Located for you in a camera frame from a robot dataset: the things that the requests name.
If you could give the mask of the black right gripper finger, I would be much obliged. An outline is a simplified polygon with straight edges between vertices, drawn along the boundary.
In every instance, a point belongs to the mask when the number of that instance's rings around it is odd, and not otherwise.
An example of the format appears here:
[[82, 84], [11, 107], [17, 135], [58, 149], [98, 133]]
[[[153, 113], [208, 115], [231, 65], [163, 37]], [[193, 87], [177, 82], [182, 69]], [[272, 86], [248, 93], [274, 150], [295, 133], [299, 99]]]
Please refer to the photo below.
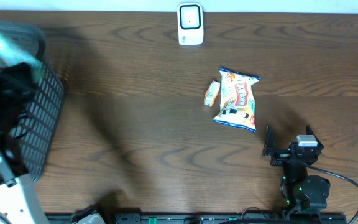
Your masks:
[[264, 151], [274, 151], [275, 150], [275, 140], [272, 132], [272, 128], [267, 126], [267, 138], [264, 144]]
[[307, 146], [322, 146], [321, 141], [316, 137], [310, 125], [306, 126], [306, 135], [308, 136]]

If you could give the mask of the yellow blue snack bag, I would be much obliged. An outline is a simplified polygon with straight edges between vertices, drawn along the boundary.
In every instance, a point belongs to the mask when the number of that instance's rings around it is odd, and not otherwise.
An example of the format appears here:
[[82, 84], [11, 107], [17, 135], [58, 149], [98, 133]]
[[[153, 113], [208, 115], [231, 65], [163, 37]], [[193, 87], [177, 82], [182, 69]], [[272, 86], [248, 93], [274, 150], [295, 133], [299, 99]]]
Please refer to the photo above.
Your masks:
[[252, 85], [256, 84], [260, 77], [227, 68], [220, 68], [219, 72], [221, 74], [220, 112], [213, 121], [255, 133], [255, 98]]

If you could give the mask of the small orange white packet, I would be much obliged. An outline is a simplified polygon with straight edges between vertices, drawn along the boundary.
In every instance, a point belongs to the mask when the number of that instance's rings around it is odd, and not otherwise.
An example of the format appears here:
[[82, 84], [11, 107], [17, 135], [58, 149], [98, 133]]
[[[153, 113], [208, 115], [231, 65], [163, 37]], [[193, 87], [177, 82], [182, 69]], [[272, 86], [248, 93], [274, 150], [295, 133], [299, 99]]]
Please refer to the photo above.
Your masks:
[[220, 90], [220, 83], [217, 81], [212, 81], [209, 88], [207, 89], [204, 96], [204, 104], [208, 107], [212, 107], [218, 96]]

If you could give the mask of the teal candy pouch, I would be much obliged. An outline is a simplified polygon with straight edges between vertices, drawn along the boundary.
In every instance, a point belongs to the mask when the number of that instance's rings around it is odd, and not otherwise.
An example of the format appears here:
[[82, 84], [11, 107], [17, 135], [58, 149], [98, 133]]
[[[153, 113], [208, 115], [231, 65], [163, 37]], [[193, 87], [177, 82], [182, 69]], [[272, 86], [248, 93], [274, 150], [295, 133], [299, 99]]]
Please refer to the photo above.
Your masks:
[[30, 67], [32, 81], [38, 83], [43, 78], [42, 62], [28, 51], [0, 33], [0, 60], [8, 67], [25, 63]]

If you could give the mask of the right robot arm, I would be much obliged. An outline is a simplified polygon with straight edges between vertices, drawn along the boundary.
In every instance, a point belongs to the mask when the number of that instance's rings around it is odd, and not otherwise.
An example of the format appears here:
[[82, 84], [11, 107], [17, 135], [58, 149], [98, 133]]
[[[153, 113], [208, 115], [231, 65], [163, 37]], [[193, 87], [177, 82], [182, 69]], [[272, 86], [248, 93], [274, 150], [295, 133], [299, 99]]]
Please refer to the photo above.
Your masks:
[[327, 207], [331, 184], [319, 175], [309, 175], [307, 168], [318, 160], [324, 149], [310, 126], [285, 148], [276, 146], [271, 127], [262, 151], [270, 165], [283, 168], [280, 191], [288, 207], [281, 212], [284, 220], [298, 223], [322, 223], [321, 211]]

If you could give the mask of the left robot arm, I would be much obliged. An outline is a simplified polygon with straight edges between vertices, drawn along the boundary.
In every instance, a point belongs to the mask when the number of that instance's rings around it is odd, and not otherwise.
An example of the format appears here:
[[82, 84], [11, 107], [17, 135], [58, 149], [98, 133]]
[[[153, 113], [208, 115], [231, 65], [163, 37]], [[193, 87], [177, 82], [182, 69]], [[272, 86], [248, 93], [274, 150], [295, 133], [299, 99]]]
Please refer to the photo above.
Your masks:
[[25, 105], [35, 95], [32, 69], [19, 63], [0, 71], [0, 223], [48, 223], [34, 182], [10, 132], [28, 118]]

